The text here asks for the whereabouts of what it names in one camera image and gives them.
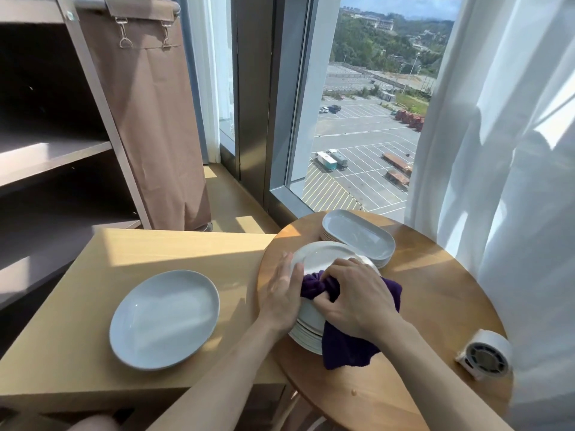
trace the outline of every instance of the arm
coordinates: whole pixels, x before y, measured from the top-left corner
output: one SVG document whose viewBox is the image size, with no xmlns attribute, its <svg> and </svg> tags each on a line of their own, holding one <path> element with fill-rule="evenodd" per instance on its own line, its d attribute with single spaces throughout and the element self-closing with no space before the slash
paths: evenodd
<svg viewBox="0 0 575 431">
<path fill-rule="evenodd" d="M 232 350 L 185 392 L 149 431 L 232 431 L 272 346 L 296 323 L 304 268 L 285 254 L 260 296 L 260 314 Z"/>
<path fill-rule="evenodd" d="M 322 294 L 315 306 L 339 330 L 381 350 L 431 431 L 512 431 L 399 315 L 388 288 L 370 267 L 338 259 L 323 275 L 337 278 L 341 294 L 334 303 Z"/>
</svg>

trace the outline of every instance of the left hand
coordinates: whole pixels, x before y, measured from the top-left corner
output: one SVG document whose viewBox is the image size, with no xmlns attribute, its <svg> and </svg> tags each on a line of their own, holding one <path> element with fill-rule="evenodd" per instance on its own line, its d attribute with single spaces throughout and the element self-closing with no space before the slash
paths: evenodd
<svg viewBox="0 0 575 431">
<path fill-rule="evenodd" d="M 290 272 L 293 254 L 284 253 L 274 275 L 259 291 L 259 316 L 278 338 L 288 333 L 296 324 L 301 306 L 299 294 L 304 279 L 304 265 L 296 263 Z"/>
</svg>

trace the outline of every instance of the sky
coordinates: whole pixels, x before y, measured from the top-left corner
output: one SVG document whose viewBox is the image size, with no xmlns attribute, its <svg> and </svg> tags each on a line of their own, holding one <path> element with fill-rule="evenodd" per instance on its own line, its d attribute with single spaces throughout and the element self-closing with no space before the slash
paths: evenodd
<svg viewBox="0 0 575 431">
<path fill-rule="evenodd" d="M 461 0 L 341 0 L 341 6 L 358 7 L 377 13 L 399 13 L 418 18 L 455 21 Z"/>
</svg>

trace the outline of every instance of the wooden table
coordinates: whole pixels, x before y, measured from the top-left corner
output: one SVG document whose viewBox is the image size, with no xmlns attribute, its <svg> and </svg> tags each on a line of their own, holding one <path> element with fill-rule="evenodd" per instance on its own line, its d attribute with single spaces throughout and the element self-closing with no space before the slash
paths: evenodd
<svg viewBox="0 0 575 431">
<path fill-rule="evenodd" d="M 40 413 L 106 410 L 176 400 L 254 319 L 258 265 L 272 234 L 98 231 L 0 360 L 0 405 Z M 171 269 L 207 275 L 220 293 L 212 337 L 191 358 L 162 371 L 129 368 L 113 355 L 114 311 L 143 280 Z M 255 384 L 287 383 L 266 359 Z"/>
<path fill-rule="evenodd" d="M 501 321 L 471 275 L 433 241 L 391 219 L 354 211 L 382 226 L 397 249 L 381 270 L 403 286 L 401 315 L 417 327 L 435 352 L 499 414 L 511 397 L 512 376 L 476 382 L 457 363 L 457 351 L 479 328 L 505 335 Z M 296 251 L 319 240 L 325 212 L 314 213 L 286 226 L 263 256 L 258 287 L 263 286 L 282 251 Z M 280 341 L 274 356 L 292 385 L 322 414 L 350 431 L 428 429 L 391 363 L 382 355 L 367 367 L 327 371 L 320 356 L 291 338 Z"/>
</svg>

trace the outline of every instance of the purple towel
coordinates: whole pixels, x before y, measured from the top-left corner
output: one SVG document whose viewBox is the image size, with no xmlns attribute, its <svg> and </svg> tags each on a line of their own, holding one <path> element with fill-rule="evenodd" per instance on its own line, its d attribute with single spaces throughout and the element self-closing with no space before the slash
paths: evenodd
<svg viewBox="0 0 575 431">
<path fill-rule="evenodd" d="M 333 277 L 327 277 L 320 281 L 323 271 L 304 276 L 301 285 L 301 296 L 308 299 L 317 297 L 327 291 L 329 300 L 334 302 L 339 296 L 339 282 Z M 381 278 L 392 293 L 396 310 L 399 311 L 401 286 L 395 281 Z M 326 321 L 324 334 L 321 339 L 324 366 L 327 370 L 348 366 L 367 366 L 371 358 L 379 352 L 379 349 L 367 340 L 348 336 Z"/>
</svg>

